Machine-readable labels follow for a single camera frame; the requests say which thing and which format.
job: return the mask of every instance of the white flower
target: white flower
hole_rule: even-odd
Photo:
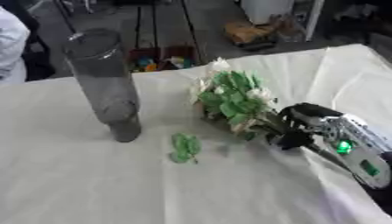
[[[272,92],[266,87],[262,89],[261,98],[264,99],[266,102],[270,102],[275,99],[274,96],[272,95]]]
[[[261,89],[254,88],[247,92],[247,97],[250,99],[262,99],[262,93]]]
[[[221,72],[231,71],[231,66],[223,58],[218,58],[217,60],[211,62],[207,67],[207,76],[213,77]]]
[[[223,87],[217,87],[214,92],[216,95],[222,95],[225,93],[225,90],[223,89]]]
[[[263,89],[255,88],[247,92],[247,97],[251,99],[260,99],[262,102],[267,103],[269,106],[274,105],[275,97],[271,91],[264,87]]]
[[[194,104],[199,99],[199,95],[210,88],[211,84],[212,82],[208,78],[197,79],[190,89],[191,104]]]

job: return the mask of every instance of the clear glass cylinder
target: clear glass cylinder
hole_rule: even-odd
[[[110,127],[118,142],[135,140],[141,133],[139,99],[119,34],[106,29],[79,32],[63,51],[98,120]]]

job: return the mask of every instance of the concrete floor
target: concrete floor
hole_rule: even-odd
[[[258,52],[244,52],[232,45],[223,35],[223,26],[227,22],[246,20],[242,9],[233,0],[186,0],[190,16],[194,23],[199,47],[205,62],[217,57],[226,59],[247,56],[251,54],[281,53],[326,46],[336,46],[332,41],[316,38],[308,43],[280,43],[275,48]],[[94,14],[87,14],[82,6],[76,8],[71,18],[78,31],[90,28],[104,27],[114,29],[122,34],[125,45],[131,48],[135,41],[135,25],[137,21],[137,7],[123,6],[115,8],[108,3],[96,5]],[[53,78],[70,76],[60,50],[67,36],[71,33],[65,26],[59,12],[50,1],[44,2],[33,12],[41,23],[42,38],[52,48],[52,63],[57,69]],[[178,43],[192,44],[192,38],[179,0],[171,4],[157,7],[158,38],[161,46]],[[152,43],[152,21],[150,7],[143,8],[142,46]]]

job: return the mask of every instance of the person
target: person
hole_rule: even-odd
[[[25,82],[22,54],[29,35],[17,17],[0,6],[0,85]]]

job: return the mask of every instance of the table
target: table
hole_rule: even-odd
[[[392,134],[391,69],[365,46],[229,63],[257,71],[281,107],[316,102]],[[143,134],[133,143],[111,139],[73,78],[1,87],[0,223],[391,223],[311,152],[244,143],[195,117],[187,89],[205,71],[134,74]],[[179,131],[201,139],[199,164],[167,158]]]

